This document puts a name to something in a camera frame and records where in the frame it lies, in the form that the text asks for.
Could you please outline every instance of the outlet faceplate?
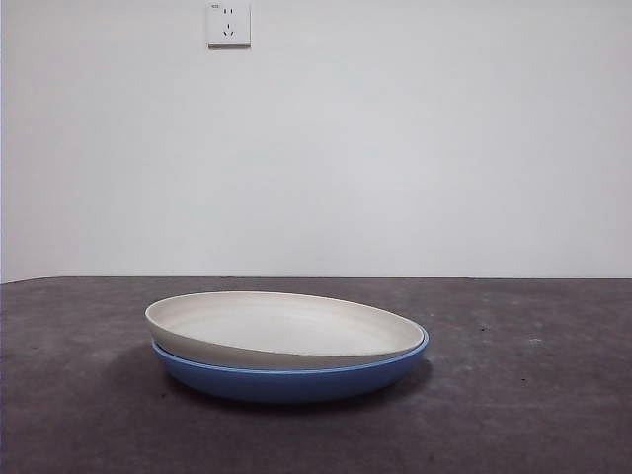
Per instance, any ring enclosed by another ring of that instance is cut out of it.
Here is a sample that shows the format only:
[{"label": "outlet faceplate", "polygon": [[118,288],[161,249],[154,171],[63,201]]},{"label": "outlet faceplate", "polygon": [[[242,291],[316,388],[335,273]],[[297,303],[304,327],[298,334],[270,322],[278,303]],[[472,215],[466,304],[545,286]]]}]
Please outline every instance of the outlet faceplate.
[{"label": "outlet faceplate", "polygon": [[215,47],[250,46],[250,3],[212,2],[206,7],[206,43]]}]

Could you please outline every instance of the white wall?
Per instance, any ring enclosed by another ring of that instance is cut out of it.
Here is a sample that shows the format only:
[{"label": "white wall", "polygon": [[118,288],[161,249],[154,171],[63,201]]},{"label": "white wall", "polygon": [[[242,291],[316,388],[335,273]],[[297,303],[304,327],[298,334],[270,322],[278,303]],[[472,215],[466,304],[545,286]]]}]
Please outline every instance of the white wall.
[{"label": "white wall", "polygon": [[3,1],[3,279],[632,277],[632,2]]}]

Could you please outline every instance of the plate rim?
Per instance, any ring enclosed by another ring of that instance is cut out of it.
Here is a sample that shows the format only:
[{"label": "plate rim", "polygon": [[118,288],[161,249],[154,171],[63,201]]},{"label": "plate rim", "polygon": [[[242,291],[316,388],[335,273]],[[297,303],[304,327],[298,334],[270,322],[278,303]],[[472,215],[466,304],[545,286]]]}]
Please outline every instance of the plate rim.
[{"label": "plate rim", "polygon": [[418,324],[418,323],[416,323],[414,321],[412,321],[412,323],[415,324],[417,327],[419,327],[419,329],[424,334],[424,339],[422,340],[422,342],[419,345],[415,346],[410,351],[406,351],[403,354],[399,354],[399,355],[396,355],[396,356],[391,357],[391,358],[386,358],[384,360],[376,360],[374,362],[360,363],[360,364],[356,364],[356,365],[346,365],[346,366],[342,366],[342,367],[298,368],[298,369],[269,369],[269,368],[226,367],[226,366],[222,366],[222,365],[212,365],[212,364],[209,364],[209,363],[195,362],[194,360],[188,360],[186,358],[182,358],[182,357],[179,357],[177,355],[173,355],[171,353],[168,353],[164,349],[162,349],[160,346],[158,346],[156,341],[153,340],[153,339],[151,340],[151,347],[160,356],[164,356],[164,357],[168,358],[171,361],[174,361],[174,362],[177,362],[177,363],[180,363],[180,364],[184,364],[184,365],[188,365],[188,366],[192,366],[192,367],[196,367],[196,368],[203,368],[203,369],[207,369],[207,370],[218,370],[218,371],[229,372],[229,373],[262,374],[262,375],[265,375],[265,374],[267,374],[267,375],[300,375],[300,374],[310,374],[310,373],[337,373],[337,372],[347,372],[347,371],[353,371],[353,370],[361,370],[361,369],[364,369],[364,368],[378,367],[378,366],[381,366],[381,365],[386,365],[386,364],[389,364],[389,363],[397,362],[397,361],[403,360],[405,358],[408,358],[410,356],[414,356],[415,354],[420,353],[428,345],[428,342],[430,341],[430,335],[428,334],[428,331],[426,331],[426,329],[421,324]]}]

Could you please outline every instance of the plate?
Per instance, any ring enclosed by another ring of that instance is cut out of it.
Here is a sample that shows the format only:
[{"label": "plate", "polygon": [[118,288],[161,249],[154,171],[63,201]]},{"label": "plate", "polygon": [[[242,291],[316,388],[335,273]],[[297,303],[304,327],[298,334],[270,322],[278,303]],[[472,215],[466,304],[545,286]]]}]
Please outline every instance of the plate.
[{"label": "plate", "polygon": [[221,291],[147,308],[153,339],[187,360],[236,368],[333,368],[385,360],[424,340],[383,309],[305,294]]},{"label": "plate", "polygon": [[419,360],[429,338],[407,353],[348,367],[306,370],[255,370],[221,367],[183,359],[152,347],[169,374],[217,397],[258,403],[324,402],[372,392],[397,381]]}]

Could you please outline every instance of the speckled surface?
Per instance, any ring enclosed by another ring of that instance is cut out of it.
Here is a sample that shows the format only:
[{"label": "speckled surface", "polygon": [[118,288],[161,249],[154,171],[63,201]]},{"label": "speckled surface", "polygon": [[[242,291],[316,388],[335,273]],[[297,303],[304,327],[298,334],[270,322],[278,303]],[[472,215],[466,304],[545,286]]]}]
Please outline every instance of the speckled surface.
[{"label": "speckled surface", "polygon": [[[213,290],[374,305],[431,333],[396,385],[257,406],[165,375],[145,307]],[[629,473],[632,280],[46,278],[2,285],[2,472]]]}]

